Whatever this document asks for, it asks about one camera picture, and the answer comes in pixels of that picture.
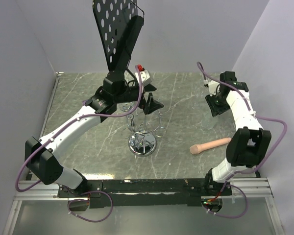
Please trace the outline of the clear wine glass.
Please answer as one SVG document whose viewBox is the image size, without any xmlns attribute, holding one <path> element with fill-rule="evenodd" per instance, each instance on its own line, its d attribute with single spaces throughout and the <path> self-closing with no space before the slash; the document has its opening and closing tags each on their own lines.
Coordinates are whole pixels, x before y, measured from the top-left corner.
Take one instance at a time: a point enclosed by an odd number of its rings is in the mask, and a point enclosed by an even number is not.
<svg viewBox="0 0 294 235">
<path fill-rule="evenodd" d="M 119 108 L 122 112 L 128 112 L 134 107 L 133 102 L 127 102 L 127 103 L 122 103 L 120 104 Z"/>
<path fill-rule="evenodd" d="M 199 109 L 207 105 L 205 97 L 208 94 L 208 89 L 201 85 L 192 87 L 191 91 L 191 108 Z"/>
<path fill-rule="evenodd" d="M 206 113 L 203 115 L 203 118 L 201 120 L 201 128 L 203 130 L 211 130 L 215 127 L 217 122 L 218 122 L 217 117 L 212 117 L 210 113 Z"/>
</svg>

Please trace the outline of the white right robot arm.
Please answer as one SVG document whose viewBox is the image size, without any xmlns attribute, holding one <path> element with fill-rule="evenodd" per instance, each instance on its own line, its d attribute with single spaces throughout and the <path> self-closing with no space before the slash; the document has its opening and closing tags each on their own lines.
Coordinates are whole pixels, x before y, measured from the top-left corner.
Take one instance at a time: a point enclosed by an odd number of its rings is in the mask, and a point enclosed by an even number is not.
<svg viewBox="0 0 294 235">
<path fill-rule="evenodd" d="M 204 189 L 215 195 L 221 183 L 229 180 L 237 172 L 257 166 L 265 157 L 271 132 L 264 130 L 255 116 L 249 99 L 249 89 L 245 82 L 237 81 L 235 72 L 225 71 L 220 79 L 208 83 L 210 94 L 205 100 L 213 117 L 230 110 L 236 132 L 231 138 L 224 160 L 211 169 L 212 178 L 205 181 Z"/>
</svg>

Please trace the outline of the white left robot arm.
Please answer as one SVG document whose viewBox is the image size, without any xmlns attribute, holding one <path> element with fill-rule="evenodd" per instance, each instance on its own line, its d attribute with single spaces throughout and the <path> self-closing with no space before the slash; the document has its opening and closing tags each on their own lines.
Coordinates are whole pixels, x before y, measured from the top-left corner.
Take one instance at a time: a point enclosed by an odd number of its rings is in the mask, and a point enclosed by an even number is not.
<svg viewBox="0 0 294 235">
<path fill-rule="evenodd" d="M 114 113 L 120 103 L 136 102 L 136 105 L 123 114 L 127 116 L 137 108 L 145 114 L 163 108 L 154 100 L 152 92 L 156 88 L 147 70 L 137 70 L 133 86 L 129 85 L 121 71 L 111 71 L 103 80 L 95 94 L 87 99 L 80 110 L 56 130 L 36 139 L 25 142 L 25 165 L 45 185 L 57 183 L 69 188 L 76 196 L 87 191 L 87 179 L 77 170 L 62 166 L 58 158 L 76 139 L 107 118 L 115 118 Z"/>
</svg>

